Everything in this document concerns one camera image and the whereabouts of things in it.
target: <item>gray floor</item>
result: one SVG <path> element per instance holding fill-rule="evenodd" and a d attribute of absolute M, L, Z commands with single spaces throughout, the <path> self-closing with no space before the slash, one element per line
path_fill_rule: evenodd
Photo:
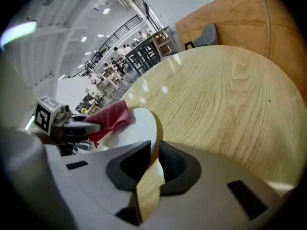
<path fill-rule="evenodd" d="M 130 71 L 129 74 L 124 78 L 122 84 L 119 84 L 119 89 L 113 95 L 106 95 L 103 100 L 98 103 L 98 107 L 104 108 L 112 103 L 119 101 L 127 89 L 139 78 L 140 76 L 134 70 Z"/>

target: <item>round wooden table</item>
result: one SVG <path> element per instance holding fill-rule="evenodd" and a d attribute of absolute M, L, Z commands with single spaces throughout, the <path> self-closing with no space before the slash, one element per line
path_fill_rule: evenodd
<path fill-rule="evenodd" d="M 307 157 L 307 111 L 290 78 L 267 58 L 234 46 L 205 46 L 163 60 L 125 93 L 144 107 L 158 140 L 223 154 L 281 195 L 298 184 Z M 137 186 L 142 218 L 164 184 L 156 159 Z"/>

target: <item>white plate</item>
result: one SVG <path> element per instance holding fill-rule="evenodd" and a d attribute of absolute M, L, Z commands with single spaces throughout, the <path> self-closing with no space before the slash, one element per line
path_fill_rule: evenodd
<path fill-rule="evenodd" d="M 150 140 L 152 142 L 152 154 L 158 134 L 154 115 L 145 108 L 129 110 L 129 114 L 130 124 L 112 132 L 108 141 L 108 148 L 118 148 L 138 141 Z"/>

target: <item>pink towel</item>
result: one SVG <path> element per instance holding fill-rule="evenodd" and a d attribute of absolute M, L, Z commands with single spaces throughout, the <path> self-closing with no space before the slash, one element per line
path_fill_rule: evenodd
<path fill-rule="evenodd" d="M 117 130 L 128 125 L 130 116 L 127 104 L 124 100 L 120 100 L 102 109 L 101 111 L 87 117 L 84 122 L 100 123 L 103 129 L 95 134 L 88 136 L 89 140 L 93 141 L 97 147 L 97 141 L 104 137 L 112 130 Z"/>

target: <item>black metal railing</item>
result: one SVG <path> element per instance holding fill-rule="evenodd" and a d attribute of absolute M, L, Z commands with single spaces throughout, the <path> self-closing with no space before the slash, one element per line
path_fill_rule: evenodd
<path fill-rule="evenodd" d="M 126 23 L 124 23 L 116 32 L 114 32 L 108 40 L 99 48 L 99 50 L 94 54 L 94 57 L 90 61 L 90 66 L 86 66 L 86 68 L 73 77 L 82 77 L 86 76 L 89 72 L 92 72 L 95 65 L 98 61 L 107 53 L 109 49 L 120 39 L 122 38 L 127 32 L 132 30 L 135 26 L 142 23 L 142 20 L 138 17 L 138 15 L 134 16 Z"/>

